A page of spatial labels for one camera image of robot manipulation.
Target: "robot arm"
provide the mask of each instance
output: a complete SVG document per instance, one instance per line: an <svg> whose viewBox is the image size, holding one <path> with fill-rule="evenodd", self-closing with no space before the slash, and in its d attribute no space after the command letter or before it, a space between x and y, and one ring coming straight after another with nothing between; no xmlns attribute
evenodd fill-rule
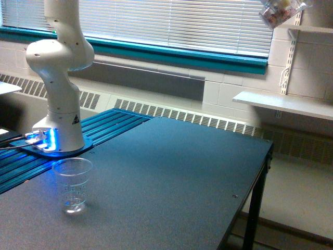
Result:
<svg viewBox="0 0 333 250"><path fill-rule="evenodd" d="M37 146L42 151L70 152L82 148L84 141L79 89L69 81L68 71L89 67L94 50L80 27L79 0L44 0L44 5L45 18L56 29L58 40L41 40L27 48L27 62L43 79L48 96L47 116L33 130L46 131L45 143Z"/></svg>

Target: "teal window frame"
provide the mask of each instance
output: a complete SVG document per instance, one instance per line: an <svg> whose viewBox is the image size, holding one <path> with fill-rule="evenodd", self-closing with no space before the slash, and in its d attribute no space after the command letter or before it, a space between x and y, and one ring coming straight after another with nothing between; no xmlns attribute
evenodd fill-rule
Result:
<svg viewBox="0 0 333 250"><path fill-rule="evenodd" d="M47 31L0 27L0 39L35 42L41 39L56 39L57 34ZM108 39L86 37L95 52L147 59L180 66L192 66L211 70L229 70L252 74L265 74L267 58L237 56L187 49L178 49Z"/></svg>

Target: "table leg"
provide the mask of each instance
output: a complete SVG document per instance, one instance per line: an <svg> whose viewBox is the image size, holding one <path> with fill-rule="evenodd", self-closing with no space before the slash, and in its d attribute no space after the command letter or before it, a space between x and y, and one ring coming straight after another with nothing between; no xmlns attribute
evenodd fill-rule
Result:
<svg viewBox="0 0 333 250"><path fill-rule="evenodd" d="M249 217L246 225L246 231L243 242L243 250L252 250L253 248L255 230L258 224L261 200L264 193L267 168L268 168L267 164L268 163L265 162L265 168L262 170L252 191Z"/></svg>

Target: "white shelf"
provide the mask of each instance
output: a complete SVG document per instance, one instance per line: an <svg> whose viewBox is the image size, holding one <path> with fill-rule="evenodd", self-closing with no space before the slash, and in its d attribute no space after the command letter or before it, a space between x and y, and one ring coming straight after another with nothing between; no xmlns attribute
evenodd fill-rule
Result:
<svg viewBox="0 0 333 250"><path fill-rule="evenodd" d="M312 33L333 34L333 29L322 28L322 27L313 27L313 26L282 24L278 28L285 28L285 29L291 29L291 30L300 30L300 31L312 32Z"/></svg>
<svg viewBox="0 0 333 250"><path fill-rule="evenodd" d="M333 103L306 97L281 95L266 91L243 91L233 98L234 102L333 120Z"/></svg>
<svg viewBox="0 0 333 250"><path fill-rule="evenodd" d="M9 83L0 82L0 95L20 91L21 88Z"/></svg>

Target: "window blinds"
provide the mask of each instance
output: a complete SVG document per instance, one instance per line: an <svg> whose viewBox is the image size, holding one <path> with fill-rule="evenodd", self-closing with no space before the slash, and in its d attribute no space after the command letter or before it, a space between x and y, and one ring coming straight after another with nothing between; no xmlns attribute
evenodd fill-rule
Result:
<svg viewBox="0 0 333 250"><path fill-rule="evenodd" d="M43 0L1 0L3 25L53 30ZM90 37L267 57L272 31L258 16L260 0L80 0Z"/></svg>

